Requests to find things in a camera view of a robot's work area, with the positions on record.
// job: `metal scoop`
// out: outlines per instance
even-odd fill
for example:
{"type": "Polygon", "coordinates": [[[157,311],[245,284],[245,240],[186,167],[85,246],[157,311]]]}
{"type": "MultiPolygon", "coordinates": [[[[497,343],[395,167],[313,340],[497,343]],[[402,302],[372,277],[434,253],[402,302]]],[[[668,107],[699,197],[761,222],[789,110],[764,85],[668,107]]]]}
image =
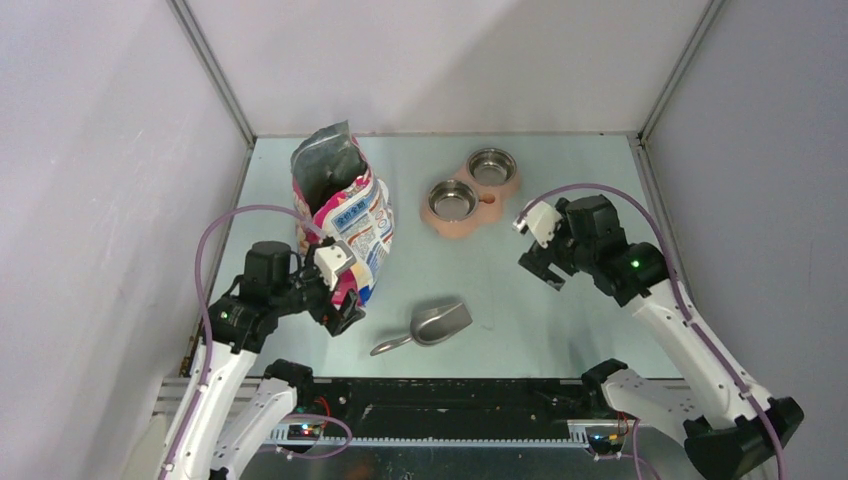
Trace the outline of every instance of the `metal scoop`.
{"type": "Polygon", "coordinates": [[[410,341],[422,347],[431,347],[444,342],[469,325],[471,314],[461,302],[415,312],[409,322],[409,335],[377,345],[371,350],[371,356],[388,352],[410,341]]]}

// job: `pet food bag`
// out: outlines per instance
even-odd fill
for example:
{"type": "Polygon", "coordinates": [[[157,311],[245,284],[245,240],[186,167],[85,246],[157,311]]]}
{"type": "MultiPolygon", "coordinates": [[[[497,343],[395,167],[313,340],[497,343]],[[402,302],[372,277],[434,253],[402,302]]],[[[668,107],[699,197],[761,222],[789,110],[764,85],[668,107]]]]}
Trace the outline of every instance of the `pet food bag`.
{"type": "MultiPolygon", "coordinates": [[[[394,233],[389,190],[371,170],[347,122],[315,132],[291,157],[294,204],[327,235],[350,245],[356,264],[339,278],[333,303],[351,288],[364,305],[389,254],[394,233]]],[[[315,233],[297,226],[301,253],[318,242],[315,233]]]]}

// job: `cable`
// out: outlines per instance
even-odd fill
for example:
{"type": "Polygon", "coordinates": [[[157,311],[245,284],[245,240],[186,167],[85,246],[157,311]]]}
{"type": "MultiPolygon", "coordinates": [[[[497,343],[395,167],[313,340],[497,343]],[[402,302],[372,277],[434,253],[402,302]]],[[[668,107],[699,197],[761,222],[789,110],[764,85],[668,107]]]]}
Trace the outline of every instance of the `cable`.
{"type": "Polygon", "coordinates": [[[332,452],[322,453],[320,455],[306,455],[306,454],[303,454],[303,453],[292,452],[291,450],[286,450],[285,448],[283,448],[279,445],[277,445],[275,447],[260,448],[259,450],[256,451],[257,454],[275,452],[275,453],[285,453],[287,456],[291,456],[291,457],[294,457],[294,458],[304,458],[304,459],[307,459],[307,460],[320,460],[322,458],[330,458],[330,457],[333,457],[333,456],[336,456],[336,455],[342,453],[350,445],[350,442],[353,441],[353,432],[350,430],[350,427],[348,427],[346,423],[344,423],[343,421],[341,421],[337,418],[328,417],[328,416],[325,416],[325,415],[312,415],[312,414],[309,414],[309,413],[298,413],[298,414],[294,414],[294,415],[286,415],[283,418],[283,421],[286,421],[286,420],[293,420],[293,421],[297,421],[297,422],[301,422],[301,421],[304,421],[304,420],[317,420],[317,421],[335,423],[336,425],[341,427],[342,430],[345,431],[345,435],[346,435],[345,443],[343,443],[341,447],[333,450],[332,452]]]}
{"type": "Polygon", "coordinates": [[[240,213],[253,212],[257,210],[285,213],[300,221],[309,230],[315,232],[315,234],[317,234],[319,238],[326,237],[326,235],[320,228],[318,228],[314,223],[309,221],[307,218],[305,218],[298,212],[290,208],[280,207],[277,205],[248,205],[245,207],[239,207],[221,215],[212,223],[210,223],[208,227],[206,227],[206,230],[204,230],[203,235],[200,236],[200,241],[197,244],[197,252],[195,252],[194,255],[194,286],[197,291],[197,301],[200,303],[200,315],[201,321],[203,323],[203,338],[206,341],[207,347],[205,355],[203,357],[203,367],[200,370],[200,378],[197,382],[197,389],[195,389],[194,393],[192,394],[191,401],[188,404],[188,409],[186,409],[186,413],[183,416],[182,421],[180,422],[180,426],[177,428],[177,431],[174,434],[174,439],[171,442],[171,446],[168,448],[168,454],[165,456],[165,462],[160,465],[160,480],[163,480],[165,478],[165,475],[168,473],[165,469],[165,466],[174,463],[174,456],[177,453],[177,448],[179,447],[180,442],[182,441],[183,436],[185,435],[185,432],[188,429],[188,424],[191,421],[192,414],[194,414],[194,411],[197,410],[197,404],[200,402],[200,396],[202,395],[202,393],[200,392],[200,387],[205,387],[208,385],[207,379],[209,376],[209,365],[212,363],[212,320],[209,318],[209,306],[206,304],[206,294],[204,293],[203,279],[200,273],[201,261],[203,260],[203,250],[206,247],[206,242],[209,240],[209,237],[212,235],[212,232],[214,232],[216,228],[220,227],[229,219],[235,217],[240,213]]]}
{"type": "Polygon", "coordinates": [[[289,252],[289,255],[294,257],[295,263],[297,263],[297,269],[295,269],[294,273],[292,273],[292,275],[297,276],[300,271],[303,270],[303,259],[301,259],[300,254],[295,251],[289,252]]]}
{"type": "Polygon", "coordinates": [[[648,462],[647,460],[645,460],[644,458],[634,457],[633,455],[631,455],[629,453],[621,453],[621,454],[613,454],[613,455],[598,455],[594,450],[592,450],[592,447],[589,447],[589,448],[583,450],[583,452],[585,452],[590,457],[594,458],[596,462],[601,461],[601,460],[621,460],[622,458],[632,458],[632,459],[634,459],[634,461],[641,463],[648,470],[650,470],[651,475],[653,475],[656,480],[662,480],[662,477],[660,477],[660,474],[659,474],[659,472],[657,472],[657,469],[654,468],[654,466],[651,465],[651,463],[648,462]]]}
{"type": "MultiPolygon", "coordinates": [[[[674,301],[677,302],[677,307],[683,313],[683,318],[686,319],[687,322],[692,320],[692,312],[686,308],[686,302],[683,301],[683,294],[680,291],[680,286],[678,285],[677,272],[674,270],[674,265],[672,265],[671,257],[669,256],[669,249],[665,243],[665,239],[663,238],[662,232],[660,231],[657,222],[651,216],[650,212],[648,212],[645,207],[643,207],[638,200],[631,197],[627,193],[615,188],[610,187],[608,185],[602,185],[599,183],[575,183],[571,185],[565,185],[563,187],[555,188],[549,192],[543,193],[539,195],[535,199],[533,199],[530,203],[524,207],[524,210],[518,214],[518,220],[524,219],[527,216],[527,212],[530,211],[531,208],[536,206],[542,200],[550,197],[551,195],[557,195],[560,193],[568,192],[571,190],[578,189],[593,189],[593,190],[601,190],[604,192],[612,193],[618,197],[623,198],[628,203],[633,205],[639,213],[645,217],[645,220],[648,222],[648,225],[651,227],[651,230],[654,232],[654,236],[657,237],[657,243],[659,244],[660,251],[665,257],[665,265],[668,270],[669,280],[671,280],[671,292],[674,295],[674,301]]],[[[786,464],[783,454],[783,446],[780,443],[780,438],[777,436],[777,432],[774,429],[774,425],[772,425],[771,420],[769,420],[768,415],[766,415],[763,407],[760,405],[760,402],[754,398],[753,395],[750,394],[750,389],[748,385],[742,380],[742,377],[739,373],[736,372],[736,369],[730,365],[730,361],[727,360],[727,357],[724,356],[723,353],[718,349],[715,343],[710,340],[710,337],[704,332],[700,325],[697,323],[690,323],[689,326],[692,327],[692,331],[704,342],[704,345],[707,346],[707,349],[718,359],[719,363],[722,367],[727,371],[727,374],[730,375],[730,378],[733,379],[733,383],[736,384],[736,387],[739,388],[739,391],[742,392],[743,396],[746,396],[748,402],[751,404],[751,408],[757,413],[757,417],[759,417],[760,421],[763,422],[763,427],[765,427],[766,432],[768,433],[769,439],[771,440],[772,447],[774,448],[775,458],[777,459],[777,478],[779,480],[787,480],[789,477],[786,473],[786,464]]],[[[634,439],[633,446],[636,446],[635,439],[635,431],[634,431],[634,439]]]]}
{"type": "Polygon", "coordinates": [[[639,460],[641,460],[641,458],[639,458],[639,435],[638,435],[638,433],[639,433],[639,419],[636,419],[636,421],[633,422],[633,435],[631,435],[631,437],[633,437],[633,464],[636,466],[636,478],[638,478],[639,480],[642,480],[642,469],[639,468],[639,460]]]}
{"type": "MultiPolygon", "coordinates": [[[[316,398],[316,399],[315,399],[315,403],[318,403],[318,404],[320,404],[320,405],[323,405],[323,406],[324,406],[324,413],[325,413],[328,417],[332,417],[332,416],[333,416],[333,414],[330,412],[330,404],[329,404],[329,403],[327,403],[327,399],[326,399],[326,398],[324,398],[324,397],[320,397],[320,396],[319,396],[318,398],[316,398]]],[[[323,424],[321,424],[321,428],[322,428],[322,429],[323,429],[323,428],[327,428],[327,422],[324,422],[323,424]]]]}
{"type": "Polygon", "coordinates": [[[226,297],[227,295],[233,293],[233,290],[235,290],[238,284],[241,283],[242,279],[244,279],[244,275],[236,275],[236,278],[233,279],[233,283],[230,285],[230,288],[228,288],[227,291],[224,292],[224,294],[221,296],[226,297]]]}
{"type": "Polygon", "coordinates": [[[618,430],[618,434],[621,435],[622,437],[624,437],[628,433],[630,433],[630,421],[627,419],[627,415],[625,415],[623,412],[616,412],[616,419],[617,419],[616,420],[616,422],[617,422],[616,423],[616,429],[618,430]],[[626,427],[625,430],[624,430],[624,433],[621,433],[621,422],[622,421],[624,421],[624,425],[626,427]]]}

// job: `scoop handle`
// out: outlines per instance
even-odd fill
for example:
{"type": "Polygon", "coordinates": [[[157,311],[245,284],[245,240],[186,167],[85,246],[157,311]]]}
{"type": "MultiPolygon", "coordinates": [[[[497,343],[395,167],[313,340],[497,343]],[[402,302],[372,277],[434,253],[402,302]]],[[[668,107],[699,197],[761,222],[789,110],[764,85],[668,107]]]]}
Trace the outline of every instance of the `scoop handle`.
{"type": "Polygon", "coordinates": [[[381,353],[388,352],[389,350],[394,350],[395,348],[407,344],[412,341],[412,335],[405,335],[400,338],[395,338],[393,340],[389,340],[388,342],[383,342],[376,347],[374,350],[371,350],[371,356],[379,355],[381,353]]]}

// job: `double pet bowl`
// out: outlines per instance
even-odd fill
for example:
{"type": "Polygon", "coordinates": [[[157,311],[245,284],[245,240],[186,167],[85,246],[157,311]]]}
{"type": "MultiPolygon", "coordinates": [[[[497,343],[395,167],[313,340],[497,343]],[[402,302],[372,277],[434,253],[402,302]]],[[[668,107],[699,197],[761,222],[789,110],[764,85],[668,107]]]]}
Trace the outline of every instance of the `double pet bowl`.
{"type": "Polygon", "coordinates": [[[498,221],[504,201],[518,191],[515,159],[497,148],[472,153],[450,179],[434,185],[421,204],[421,220],[445,238],[463,238],[498,221]]]}

